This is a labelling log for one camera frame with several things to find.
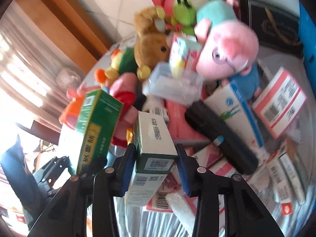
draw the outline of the red stripe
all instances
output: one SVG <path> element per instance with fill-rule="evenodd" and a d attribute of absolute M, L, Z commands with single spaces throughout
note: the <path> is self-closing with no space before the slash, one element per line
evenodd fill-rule
<path fill-rule="evenodd" d="M 301 88 L 298 89 L 296 95 L 292 98 L 290 104 L 286 107 L 285 111 L 283 111 L 281 116 L 279 116 L 279 118 L 272 124 L 271 128 L 274 128 L 276 126 L 276 124 L 281 120 L 281 118 L 285 115 L 285 113 L 289 110 L 289 108 L 292 106 L 293 102 L 295 101 L 295 99 L 298 96 L 298 94 L 300 93 L 300 91 L 301 91 Z"/>
<path fill-rule="evenodd" d="M 279 76 L 278 80 L 274 84 L 274 86 L 271 88 L 271 90 L 266 94 L 266 96 L 262 99 L 262 101 L 258 104 L 258 106 L 255 108 L 255 111 L 260 114 L 260 112 L 263 110 L 263 108 L 268 104 L 268 102 L 272 99 L 272 97 L 276 94 L 276 92 L 279 90 L 280 86 L 283 84 L 284 80 L 287 78 L 289 73 L 284 70 L 281 75 Z"/>

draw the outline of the teddy bear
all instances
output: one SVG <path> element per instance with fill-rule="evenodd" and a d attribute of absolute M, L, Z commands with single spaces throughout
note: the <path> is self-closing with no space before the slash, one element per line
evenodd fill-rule
<path fill-rule="evenodd" d="M 166 35 L 165 16 L 161 7 L 148 7 L 134 15 L 134 27 L 139 36 L 134 46 L 137 76 L 140 81 L 148 79 L 160 61 L 167 62 L 172 37 Z"/>

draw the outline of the pig ear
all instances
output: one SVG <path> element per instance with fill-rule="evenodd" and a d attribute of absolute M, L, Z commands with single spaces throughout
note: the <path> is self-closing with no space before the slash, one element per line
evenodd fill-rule
<path fill-rule="evenodd" d="M 194 27 L 195 35 L 200 43 L 206 42 L 207 35 L 209 34 L 211 25 L 212 21 L 210 21 L 207 18 L 204 18 Z"/>
<path fill-rule="evenodd" d="M 226 0 L 226 3 L 229 4 L 231 7 L 238 7 L 239 3 L 237 0 Z"/>

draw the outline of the green plush toy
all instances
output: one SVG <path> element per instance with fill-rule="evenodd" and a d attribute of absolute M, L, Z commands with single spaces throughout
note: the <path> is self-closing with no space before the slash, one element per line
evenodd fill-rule
<path fill-rule="evenodd" d="M 173 5 L 173 16 L 181 24 L 181 32 L 195 36 L 196 11 L 190 2 L 187 0 L 177 0 L 177 3 Z"/>

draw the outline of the white plastic container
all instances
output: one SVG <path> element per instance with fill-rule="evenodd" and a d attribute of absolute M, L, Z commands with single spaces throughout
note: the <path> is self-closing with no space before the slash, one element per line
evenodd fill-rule
<path fill-rule="evenodd" d="M 181 77 L 172 77 L 170 65 L 159 62 L 151 73 L 148 91 L 154 96 L 190 105 L 201 97 L 203 77 L 197 72 L 184 71 Z"/>

